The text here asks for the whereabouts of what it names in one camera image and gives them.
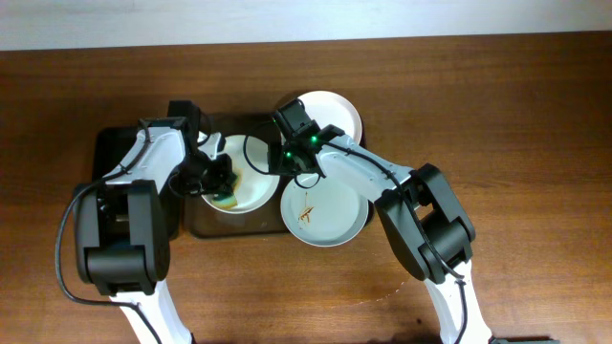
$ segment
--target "white dish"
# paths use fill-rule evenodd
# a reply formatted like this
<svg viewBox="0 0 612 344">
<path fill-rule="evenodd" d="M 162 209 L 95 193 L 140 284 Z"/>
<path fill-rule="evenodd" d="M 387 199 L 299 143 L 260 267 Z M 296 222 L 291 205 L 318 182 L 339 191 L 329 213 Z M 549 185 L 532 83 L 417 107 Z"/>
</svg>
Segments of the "white dish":
<svg viewBox="0 0 612 344">
<path fill-rule="evenodd" d="M 304 103 L 306 113 L 317 121 L 319 128 L 334 124 L 356 143 L 361 141 L 363 127 L 360 114 L 345 97 L 328 91 L 313 91 L 298 99 Z"/>
<path fill-rule="evenodd" d="M 298 177 L 304 186 L 316 180 L 317 175 Z M 297 239 L 318 247 L 334 247 L 361 231 L 368 205 L 363 196 L 343 183 L 321 178 L 310 189 L 289 183 L 280 201 L 280 212 L 285 226 Z"/>
<path fill-rule="evenodd" d="M 210 206 L 228 214 L 244 214 L 256 210 L 272 197 L 280 181 L 280 177 L 259 174 L 247 164 L 242 151 L 244 141 L 244 135 L 226 137 L 226 146 L 222 152 L 229 155 L 231 168 L 240 178 L 234 189 L 237 205 L 222 208 L 211 201 L 212 195 L 202 196 Z M 247 155 L 255 167 L 268 171 L 268 144 L 258 138 L 249 137 Z"/>
</svg>

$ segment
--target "white bowl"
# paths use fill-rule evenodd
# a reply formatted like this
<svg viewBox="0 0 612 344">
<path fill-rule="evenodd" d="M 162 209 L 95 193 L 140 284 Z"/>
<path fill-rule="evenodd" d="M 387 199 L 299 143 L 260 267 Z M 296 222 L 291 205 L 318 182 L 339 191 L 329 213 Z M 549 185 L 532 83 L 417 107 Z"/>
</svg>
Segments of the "white bowl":
<svg viewBox="0 0 612 344">
<path fill-rule="evenodd" d="M 242 151 L 244 141 L 244 135 L 226 137 L 226 146 L 222 152 L 229 155 L 231 168 L 240 178 L 234 189 L 237 205 L 222 208 L 211 201 L 212 195 L 202 196 L 204 201 L 214 209 L 228 214 L 244 214 L 256 210 L 272 197 L 280 181 L 280 177 L 259 174 L 247 164 Z M 258 138 L 249 137 L 247 155 L 255 167 L 268 171 L 268 144 Z"/>
<path fill-rule="evenodd" d="M 298 181 L 310 186 L 317 175 L 302 175 Z M 310 189 L 291 182 L 283 191 L 280 212 L 285 226 L 306 244 L 334 247 L 353 239 L 367 220 L 367 200 L 337 181 L 321 178 Z"/>
<path fill-rule="evenodd" d="M 363 125 L 360 114 L 345 97 L 328 91 L 313 91 L 298 99 L 304 104 L 308 116 L 317 121 L 319 128 L 334 124 L 356 143 L 361 141 Z"/>
</svg>

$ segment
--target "wire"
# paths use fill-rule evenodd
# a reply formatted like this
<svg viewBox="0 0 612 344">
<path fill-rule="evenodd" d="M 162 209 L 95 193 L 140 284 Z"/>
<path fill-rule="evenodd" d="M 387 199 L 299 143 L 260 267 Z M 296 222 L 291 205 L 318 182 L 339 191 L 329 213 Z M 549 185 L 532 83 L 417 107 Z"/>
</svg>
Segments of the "wire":
<svg viewBox="0 0 612 344">
<path fill-rule="evenodd" d="M 461 322 L 461 331 L 459 331 L 459 335 L 457 336 L 457 340 L 455 340 L 455 344 L 461 343 L 461 338 L 463 338 L 463 334 L 466 332 L 466 328 L 468 327 L 468 301 L 466 300 L 466 282 L 457 280 L 455 281 L 457 285 L 459 285 L 459 292 L 461 293 L 461 309 L 463 310 L 463 320 Z"/>
<path fill-rule="evenodd" d="M 318 181 L 320 181 L 320 180 L 321 180 L 321 175 L 318 175 L 318 176 L 317 176 L 317 181 L 315 182 L 315 184 L 313 184 L 313 185 L 311 185 L 311 186 L 304 186 L 304 185 L 300 184 L 300 183 L 297 181 L 297 176 L 298 176 L 298 175 L 295 175 L 295 176 L 294 176 L 294 183 L 295 183 L 295 185 L 297 185 L 297 186 L 299 186 L 299 187 L 301 187 L 301 188 L 303 188 L 303 189 L 305 189 L 305 190 L 308 190 L 309 188 L 313 188 L 313 187 L 317 186 Z"/>
<path fill-rule="evenodd" d="M 270 172 L 264 172 L 262 170 L 260 170 L 259 168 L 255 167 L 254 164 L 252 164 L 251 160 L 249 159 L 249 156 L 247 155 L 247 141 L 249 140 L 249 137 L 252 136 L 252 134 L 254 132 L 256 132 L 257 130 L 259 130 L 260 128 L 272 124 L 273 121 L 272 120 L 268 120 L 265 122 L 261 122 L 257 125 L 255 125 L 254 127 L 251 128 L 251 130 L 249 130 L 249 132 L 247 132 L 247 135 L 245 135 L 245 141 L 244 144 L 242 145 L 242 154 L 245 156 L 245 160 L 247 161 L 247 164 L 253 169 L 255 170 L 255 172 L 262 174 L 264 176 L 268 176 L 271 175 L 272 173 Z M 280 168 L 280 165 L 282 164 L 282 160 L 283 160 L 283 152 L 282 149 L 280 150 L 280 157 L 278 158 L 278 166 L 276 167 L 276 169 Z"/>
<path fill-rule="evenodd" d="M 153 326 L 148 321 L 146 316 L 144 316 L 144 313 L 142 313 L 138 304 L 133 304 L 131 302 L 87 300 L 87 299 L 83 299 L 83 298 L 74 296 L 66 287 L 66 283 L 64 282 L 64 277 L 61 272 L 61 241 L 62 241 L 62 236 L 64 234 L 64 229 L 66 228 L 66 224 L 68 223 L 68 218 L 70 217 L 70 213 L 72 212 L 75 205 L 86 194 L 97 189 L 100 185 L 108 181 L 114 180 L 115 178 L 128 174 L 129 170 L 138 163 L 138 161 L 142 158 L 142 156 L 144 156 L 144 153 L 146 152 L 149 144 L 151 143 L 151 138 L 149 135 L 148 127 L 144 123 L 143 120 L 139 120 L 139 125 L 144 130 L 144 144 L 142 145 L 141 150 L 138 152 L 134 160 L 132 160 L 127 166 L 123 167 L 120 172 L 117 172 L 110 176 L 102 177 L 98 179 L 97 181 L 87 184 L 85 187 L 83 187 L 82 189 L 80 189 L 80 191 L 77 192 L 77 194 L 74 196 L 74 198 L 70 201 L 70 203 L 66 207 L 66 210 L 64 211 L 64 214 L 61 218 L 61 222 L 59 223 L 59 229 L 57 230 L 57 236 L 55 239 L 55 276 L 57 277 L 57 282 L 59 283 L 59 287 L 61 288 L 63 293 L 66 295 L 66 297 L 68 297 L 69 300 L 73 302 L 76 302 L 81 305 L 88 305 L 88 306 L 127 307 L 130 310 L 134 311 L 141 318 L 142 323 L 144 323 L 144 326 L 146 326 L 146 328 L 151 332 L 151 334 L 153 334 L 153 337 L 155 337 L 155 340 L 157 341 L 157 343 L 162 344 L 160 337 L 158 336 L 157 332 L 155 332 L 155 329 L 153 329 Z"/>
<path fill-rule="evenodd" d="M 172 194 L 180 199 L 183 199 L 185 196 L 181 195 L 177 190 L 174 189 L 174 187 L 172 186 L 172 181 L 174 181 L 174 179 L 176 178 L 176 176 L 178 176 L 179 173 L 175 173 L 173 175 L 170 176 L 170 178 L 168 179 L 168 188 L 170 189 L 170 192 L 172 192 Z"/>
<path fill-rule="evenodd" d="M 203 113 L 203 112 L 200 112 L 200 114 L 202 114 L 204 119 L 207 121 L 208 135 L 207 135 L 207 137 L 204 140 L 198 142 L 198 147 L 205 145 L 208 142 L 208 139 L 210 139 L 210 135 L 212 134 L 212 121 L 210 120 L 210 117 L 207 114 Z"/>
<path fill-rule="evenodd" d="M 389 171 L 388 169 L 384 168 L 378 161 L 375 161 L 374 159 L 360 153 L 360 152 L 356 152 L 350 148 L 344 148 L 341 146 L 338 146 L 332 142 L 324 142 L 323 144 L 327 144 L 328 146 L 332 147 L 332 148 L 336 148 L 339 151 L 342 151 L 346 154 L 352 154 L 356 157 L 362 158 L 366 161 L 369 161 L 370 163 L 374 164 L 376 167 L 378 167 L 386 176 L 387 178 L 389 178 L 396 186 L 398 193 L 400 194 L 400 197 L 402 198 L 402 200 L 404 201 L 406 207 L 408 208 L 408 211 L 410 211 L 410 215 L 412 216 L 412 219 L 414 220 L 414 223 L 416 224 L 417 228 L 419 229 L 419 232 L 421 233 L 421 236 L 423 237 L 423 240 L 425 241 L 427 247 L 429 248 L 429 250 L 431 251 L 431 253 L 433 254 L 433 256 L 436 258 L 436 260 L 438 261 L 438 263 L 440 263 L 440 265 L 442 266 L 442 269 L 444 269 L 447 273 L 450 273 L 452 276 L 454 276 L 457 279 L 463 279 L 464 276 L 455 272 L 455 270 L 453 270 L 451 267 L 448 266 L 447 262 L 444 261 L 444 259 L 442 258 L 442 256 L 440 255 L 440 253 L 438 253 L 438 250 L 436 249 L 436 247 L 433 246 L 433 244 L 429 241 L 429 238 L 427 237 L 425 230 L 423 229 L 423 226 L 421 226 L 421 221 L 419 221 L 419 217 L 417 216 L 416 212 L 414 211 L 414 208 L 412 207 L 412 204 L 410 204 L 410 201 L 408 200 L 408 198 L 406 197 L 403 189 L 402 189 L 402 185 L 400 184 L 400 182 L 398 182 L 397 178 L 395 178 L 395 176 L 393 175 L 393 173 L 391 173 L 391 171 Z"/>
</svg>

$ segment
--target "food scrap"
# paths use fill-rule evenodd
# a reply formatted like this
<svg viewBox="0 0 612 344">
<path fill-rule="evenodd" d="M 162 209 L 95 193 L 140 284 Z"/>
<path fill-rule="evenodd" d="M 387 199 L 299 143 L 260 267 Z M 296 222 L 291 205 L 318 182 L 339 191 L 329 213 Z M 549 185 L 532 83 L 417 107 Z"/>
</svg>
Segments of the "food scrap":
<svg viewBox="0 0 612 344">
<path fill-rule="evenodd" d="M 310 223 L 310 212 L 313 211 L 313 209 L 314 209 L 313 206 L 305 207 L 304 210 L 302 210 L 302 213 L 299 214 L 299 217 L 297 218 L 297 220 L 304 221 L 304 219 L 306 219 L 306 221 Z"/>
</svg>

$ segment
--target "dark tray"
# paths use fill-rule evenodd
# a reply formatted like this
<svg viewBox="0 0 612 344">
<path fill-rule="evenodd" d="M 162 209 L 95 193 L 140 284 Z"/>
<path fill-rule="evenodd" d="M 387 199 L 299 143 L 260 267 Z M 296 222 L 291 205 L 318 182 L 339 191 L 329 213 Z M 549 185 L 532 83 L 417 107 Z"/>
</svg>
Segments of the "dark tray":
<svg viewBox="0 0 612 344">
<path fill-rule="evenodd" d="M 271 120 L 269 114 L 213 116 L 213 132 L 225 136 L 244 135 L 263 121 Z M 262 127 L 252 134 L 266 143 L 279 141 L 279 132 L 274 125 Z M 365 135 L 360 145 L 365 147 Z M 291 178 L 281 177 L 278 188 L 264 205 L 246 214 L 226 214 L 213 209 L 201 197 L 185 200 L 184 225 L 196 238 L 216 239 L 244 235 L 289 233 L 280 215 L 280 199 Z M 369 203 L 367 226 L 374 215 L 374 205 Z"/>
</svg>

